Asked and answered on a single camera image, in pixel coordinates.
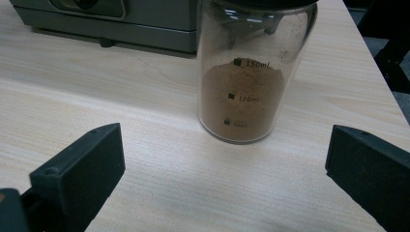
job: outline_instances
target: brown powder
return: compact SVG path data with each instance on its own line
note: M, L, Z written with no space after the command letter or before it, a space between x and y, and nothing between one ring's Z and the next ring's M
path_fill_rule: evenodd
M237 58L202 77L200 118L215 135L250 142L268 134L284 89L281 71Z

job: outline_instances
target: wooden table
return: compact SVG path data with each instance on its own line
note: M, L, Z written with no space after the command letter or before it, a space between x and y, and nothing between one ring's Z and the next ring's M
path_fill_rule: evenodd
M0 188L121 123L127 170L87 231L383 231L326 176L332 126L410 151L410 130L341 0L319 2L275 130L221 142L196 115L197 62L32 31L0 2Z

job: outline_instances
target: clear plastic container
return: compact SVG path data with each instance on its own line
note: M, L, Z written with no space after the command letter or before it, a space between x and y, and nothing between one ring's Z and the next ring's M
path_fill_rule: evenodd
M269 134L314 25L315 0L203 0L199 119L216 137Z

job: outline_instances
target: black lid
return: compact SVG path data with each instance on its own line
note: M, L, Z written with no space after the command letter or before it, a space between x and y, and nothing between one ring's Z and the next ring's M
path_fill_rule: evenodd
M292 9L300 8L317 2L318 0L224 0L238 5L252 8Z

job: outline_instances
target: gray machine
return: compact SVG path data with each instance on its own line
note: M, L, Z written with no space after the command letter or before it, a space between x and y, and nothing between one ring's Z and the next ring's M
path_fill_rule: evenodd
M10 0L24 24L115 42L196 51L197 0Z

